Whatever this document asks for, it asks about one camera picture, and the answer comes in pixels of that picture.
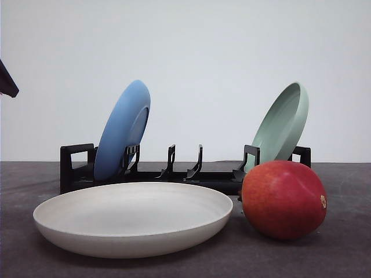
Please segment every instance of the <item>white wall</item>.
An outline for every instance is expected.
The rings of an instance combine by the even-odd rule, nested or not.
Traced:
[[[59,160],[99,143],[134,79],[151,92],[142,160],[241,159],[278,94],[300,81],[300,145],[315,162],[370,162],[371,1],[2,0],[2,160]]]

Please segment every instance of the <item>table surface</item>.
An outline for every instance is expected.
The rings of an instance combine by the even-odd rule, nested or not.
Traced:
[[[236,165],[205,163],[218,170]],[[165,163],[139,165],[148,167]],[[59,194],[59,163],[3,162],[1,277],[371,277],[371,163],[314,163],[312,168],[327,191],[328,214],[299,240],[262,236],[231,196],[229,222],[202,244],[152,258],[99,259],[54,246],[34,225],[34,208]]]

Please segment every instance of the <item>mint green plate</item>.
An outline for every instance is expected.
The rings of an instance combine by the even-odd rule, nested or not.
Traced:
[[[289,159],[303,133],[308,107],[308,94],[300,83],[292,83],[278,96],[252,142],[260,148],[260,163]],[[252,168],[254,156],[249,155],[245,172]]]

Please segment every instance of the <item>black dish rack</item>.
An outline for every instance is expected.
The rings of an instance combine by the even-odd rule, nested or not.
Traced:
[[[198,161],[195,166],[187,171],[174,171],[175,145],[168,149],[168,163],[166,169],[161,171],[138,171],[140,145],[125,148],[122,157],[121,171],[115,177],[105,181],[94,179],[94,161],[98,147],[94,144],[81,144],[62,146],[60,148],[60,193],[67,193],[93,186],[118,184],[123,182],[161,181],[179,182],[200,185],[215,189],[227,195],[238,195],[242,188],[245,176],[244,167],[248,156],[254,157],[254,164],[260,163],[260,148],[245,145],[243,149],[243,162],[232,171],[202,171],[202,145],[198,148]],[[88,161],[85,165],[72,168],[71,155],[74,153],[88,152]],[[293,154],[300,156],[300,163],[311,167],[311,149],[295,147]],[[135,161],[129,165],[129,158],[135,155]]]

